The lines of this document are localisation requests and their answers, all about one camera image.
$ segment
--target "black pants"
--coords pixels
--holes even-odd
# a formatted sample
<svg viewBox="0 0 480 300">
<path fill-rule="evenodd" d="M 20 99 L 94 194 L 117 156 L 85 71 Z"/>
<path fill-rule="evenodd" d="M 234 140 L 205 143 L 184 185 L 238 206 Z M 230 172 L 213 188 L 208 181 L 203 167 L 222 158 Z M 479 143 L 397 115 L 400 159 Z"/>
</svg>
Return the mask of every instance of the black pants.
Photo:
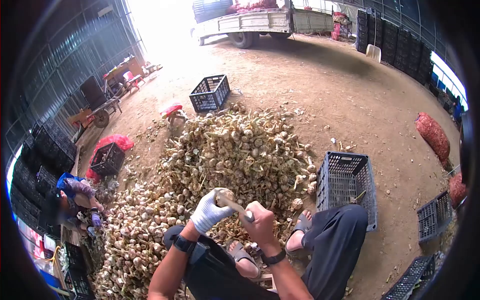
<svg viewBox="0 0 480 300">
<path fill-rule="evenodd" d="M 313 215 L 312 229 L 302 239 L 303 247 L 312 251 L 312 260 L 301 277 L 313 298 L 342 299 L 367 225 L 367 212 L 354 204 Z M 164 237 L 167 249 L 172 245 L 170 238 L 182 229 L 182 225 L 168 229 Z M 279 299 L 276 293 L 242 277 L 233 258 L 206 236 L 198 240 L 184 281 L 197 300 Z"/>
</svg>

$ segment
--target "black watch strap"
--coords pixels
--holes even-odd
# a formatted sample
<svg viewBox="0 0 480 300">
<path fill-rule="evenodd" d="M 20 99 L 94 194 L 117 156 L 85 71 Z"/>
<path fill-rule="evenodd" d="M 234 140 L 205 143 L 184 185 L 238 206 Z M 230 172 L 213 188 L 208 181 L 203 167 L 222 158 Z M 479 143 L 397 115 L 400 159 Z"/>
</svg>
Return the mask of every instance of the black watch strap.
<svg viewBox="0 0 480 300">
<path fill-rule="evenodd" d="M 175 248 L 182 252 L 186 252 L 188 255 L 190 255 L 193 252 L 193 249 L 195 248 L 195 245 L 197 242 L 187 240 L 180 234 L 175 234 L 170 237 L 171 240 L 173 240 L 173 245 Z"/>
<path fill-rule="evenodd" d="M 265 253 L 262 252 L 262 254 L 260 254 L 260 258 L 262 259 L 263 263 L 266 265 L 277 264 L 285 258 L 285 250 L 282 249 L 282 251 L 279 254 L 275 256 L 270 256 L 270 257 L 266 257 Z"/>
</svg>

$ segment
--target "white work glove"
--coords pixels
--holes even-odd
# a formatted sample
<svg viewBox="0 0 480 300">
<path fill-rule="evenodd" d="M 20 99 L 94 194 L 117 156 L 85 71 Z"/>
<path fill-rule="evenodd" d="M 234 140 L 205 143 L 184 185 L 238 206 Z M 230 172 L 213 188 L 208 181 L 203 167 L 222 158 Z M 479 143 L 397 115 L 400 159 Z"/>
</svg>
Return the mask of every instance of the white work glove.
<svg viewBox="0 0 480 300">
<path fill-rule="evenodd" d="M 218 223 L 221 219 L 231 216 L 234 212 L 234 210 L 228 206 L 218 207 L 215 204 L 215 196 L 221 190 L 226 189 L 214 188 L 207 195 L 203 196 L 198 203 L 195 212 L 190 217 L 190 221 L 193 222 L 195 229 L 197 229 L 200 234 L 205 234 L 213 225 Z"/>
</svg>

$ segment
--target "dirt floor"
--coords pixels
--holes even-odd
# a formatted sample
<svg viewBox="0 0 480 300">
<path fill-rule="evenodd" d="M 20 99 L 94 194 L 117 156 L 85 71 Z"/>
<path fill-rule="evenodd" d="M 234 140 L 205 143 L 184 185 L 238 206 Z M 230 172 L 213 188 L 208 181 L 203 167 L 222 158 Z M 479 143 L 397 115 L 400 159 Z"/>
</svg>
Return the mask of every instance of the dirt floor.
<svg viewBox="0 0 480 300">
<path fill-rule="evenodd" d="M 260 45 L 248 50 L 234 48 L 223 38 L 192 48 L 188 56 L 175 55 L 172 49 L 171 56 L 160 62 L 164 68 L 158 77 L 124 97 L 122 114 L 112 116 L 105 129 L 93 127 L 82 136 L 79 174 L 86 172 L 97 140 L 116 133 L 136 142 L 127 152 L 134 156 L 132 163 L 155 169 L 169 133 L 163 128 L 150 142 L 137 135 L 175 101 L 193 118 L 188 97 L 192 89 L 203 77 L 226 74 L 230 88 L 242 93 L 229 101 L 242 101 L 252 110 L 305 111 L 290 122 L 301 141 L 313 145 L 317 166 L 325 151 L 338 150 L 331 138 L 342 141 L 344 147 L 356 144 L 355 152 L 370 156 L 377 186 L 378 228 L 367 233 L 348 283 L 353 288 L 348 298 L 378 299 L 422 255 L 415 209 L 444 188 L 442 166 L 415 130 L 417 113 L 427 112 L 443 127 L 454 166 L 459 163 L 459 132 L 435 97 L 406 74 L 366 58 L 347 43 L 294 37 L 275 41 L 262 36 Z M 119 175 L 120 189 L 126 188 L 124 174 L 125 170 Z M 154 171 L 142 176 L 152 180 Z"/>
</svg>

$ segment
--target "person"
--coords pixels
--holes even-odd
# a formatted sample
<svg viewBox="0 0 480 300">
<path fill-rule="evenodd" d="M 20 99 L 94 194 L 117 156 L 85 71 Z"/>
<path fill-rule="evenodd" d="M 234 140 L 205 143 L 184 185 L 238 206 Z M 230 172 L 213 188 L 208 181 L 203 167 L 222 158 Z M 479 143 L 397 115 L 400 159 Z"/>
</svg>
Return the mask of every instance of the person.
<svg viewBox="0 0 480 300">
<path fill-rule="evenodd" d="M 205 235 L 232 214 L 229 207 L 215 205 L 220 190 L 215 188 L 201 199 L 187 225 L 165 232 L 168 253 L 150 281 L 148 300 L 172 299 L 182 279 L 197 300 L 343 298 L 365 239 L 368 215 L 363 207 L 349 204 L 313 215 L 308 210 L 301 213 L 285 246 L 289 255 L 311 255 L 300 277 L 273 235 L 273 212 L 257 201 L 248 204 L 246 211 L 255 220 L 240 220 L 263 251 L 262 260 L 276 283 L 274 293 L 250 280 L 259 276 L 260 269 L 239 242 L 228 243 L 224 250 Z"/>
<path fill-rule="evenodd" d="M 57 186 L 50 190 L 46 197 L 45 211 L 51 225 L 63 224 L 67 229 L 87 235 L 88 224 L 82 223 L 77 214 L 79 211 L 92 211 L 92 224 L 95 228 L 102 226 L 99 213 L 104 207 L 95 198 L 95 191 L 85 178 L 63 173 Z"/>
<path fill-rule="evenodd" d="M 460 96 L 456 97 L 456 100 L 453 102 L 453 119 L 460 124 L 462 122 L 462 109 L 463 106 L 460 104 Z"/>
</svg>

